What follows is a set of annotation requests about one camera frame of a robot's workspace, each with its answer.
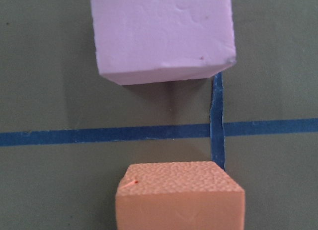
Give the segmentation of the brown paper table cover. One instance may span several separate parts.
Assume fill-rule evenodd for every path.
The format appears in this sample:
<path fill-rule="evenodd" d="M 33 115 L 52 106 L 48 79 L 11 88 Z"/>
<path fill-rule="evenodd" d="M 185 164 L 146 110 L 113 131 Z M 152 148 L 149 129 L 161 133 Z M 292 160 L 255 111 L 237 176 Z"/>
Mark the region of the brown paper table cover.
<path fill-rule="evenodd" d="M 90 0 L 0 0 L 0 227 L 114 230 L 133 163 L 224 161 L 247 230 L 318 227 L 318 0 L 232 0 L 216 79 L 99 76 Z"/>

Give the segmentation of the pink foam cube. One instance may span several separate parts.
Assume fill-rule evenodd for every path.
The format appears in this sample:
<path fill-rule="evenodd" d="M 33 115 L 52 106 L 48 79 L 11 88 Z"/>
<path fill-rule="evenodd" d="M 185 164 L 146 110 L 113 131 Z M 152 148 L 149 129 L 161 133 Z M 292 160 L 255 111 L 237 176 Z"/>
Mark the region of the pink foam cube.
<path fill-rule="evenodd" d="M 119 85 L 209 78 L 236 62 L 232 0 L 90 0 L 99 74 Z"/>

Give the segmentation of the orange foam cube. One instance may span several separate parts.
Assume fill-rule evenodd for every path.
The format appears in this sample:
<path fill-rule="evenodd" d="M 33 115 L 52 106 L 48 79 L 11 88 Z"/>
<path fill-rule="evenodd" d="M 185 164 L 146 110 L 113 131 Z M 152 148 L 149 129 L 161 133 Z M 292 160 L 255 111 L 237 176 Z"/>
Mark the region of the orange foam cube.
<path fill-rule="evenodd" d="M 132 164 L 115 214 L 120 230 L 242 230 L 245 191 L 212 161 Z"/>

